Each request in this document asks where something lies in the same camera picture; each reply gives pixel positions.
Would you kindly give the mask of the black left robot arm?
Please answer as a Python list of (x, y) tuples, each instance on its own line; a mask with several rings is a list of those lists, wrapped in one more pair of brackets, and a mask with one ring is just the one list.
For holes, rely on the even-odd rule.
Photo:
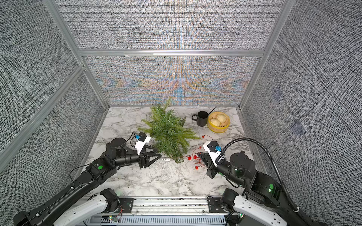
[(145, 145), (140, 152), (130, 149), (123, 138), (115, 138), (106, 144), (99, 158), (86, 166), (85, 170), (70, 185), (50, 200), (31, 210), (20, 211), (13, 217), (15, 226), (53, 226), (84, 195), (103, 184), (124, 166), (138, 163), (146, 168), (162, 157), (158, 150)]

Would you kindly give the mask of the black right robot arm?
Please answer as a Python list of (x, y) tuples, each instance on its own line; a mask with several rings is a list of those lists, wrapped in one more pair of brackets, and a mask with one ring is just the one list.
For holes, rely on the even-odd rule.
[(245, 214), (260, 223), (270, 226), (323, 226), (308, 217), (302, 210), (295, 212), (286, 198), (281, 185), (271, 176), (256, 170), (255, 162), (243, 152), (234, 153), (229, 161), (215, 166), (209, 153), (198, 153), (207, 166), (206, 174), (214, 178), (222, 175), (232, 186), (243, 187), (239, 194), (225, 189), (220, 200), (210, 201), (210, 205), (229, 213)]

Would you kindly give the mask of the small green christmas tree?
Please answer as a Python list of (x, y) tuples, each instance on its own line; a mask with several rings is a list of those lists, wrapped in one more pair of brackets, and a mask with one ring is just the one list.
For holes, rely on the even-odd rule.
[(189, 142), (200, 137), (193, 129), (185, 127), (185, 117), (180, 118), (173, 109), (169, 109), (171, 101), (169, 98), (164, 105), (152, 106), (150, 118), (141, 120), (147, 126), (139, 127), (138, 130), (155, 140), (153, 147), (160, 153), (176, 163), (182, 163), (190, 147)]

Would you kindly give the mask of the red string lights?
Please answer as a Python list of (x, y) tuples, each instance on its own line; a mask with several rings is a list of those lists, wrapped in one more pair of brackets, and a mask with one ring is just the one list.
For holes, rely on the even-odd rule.
[(191, 153), (187, 153), (186, 155), (183, 156), (184, 159), (186, 159), (187, 161), (191, 161), (195, 164), (195, 169), (201, 169), (201, 168), (205, 168), (206, 165), (203, 163), (203, 161), (199, 158), (198, 153), (204, 153), (205, 149), (203, 147), (203, 144), (199, 144), (195, 147), (192, 148), (192, 152)]

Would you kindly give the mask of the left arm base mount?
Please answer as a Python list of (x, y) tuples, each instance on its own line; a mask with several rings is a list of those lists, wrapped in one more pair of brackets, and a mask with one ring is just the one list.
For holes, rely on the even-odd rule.
[(111, 188), (104, 189), (100, 195), (106, 199), (106, 208), (102, 213), (131, 213), (134, 198), (120, 198), (115, 190)]

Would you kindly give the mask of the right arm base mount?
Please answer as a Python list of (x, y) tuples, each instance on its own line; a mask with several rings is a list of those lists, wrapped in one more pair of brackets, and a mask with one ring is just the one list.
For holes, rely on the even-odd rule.
[(226, 213), (234, 211), (235, 198), (239, 194), (229, 188), (226, 188), (222, 196), (208, 196), (206, 198), (210, 213)]

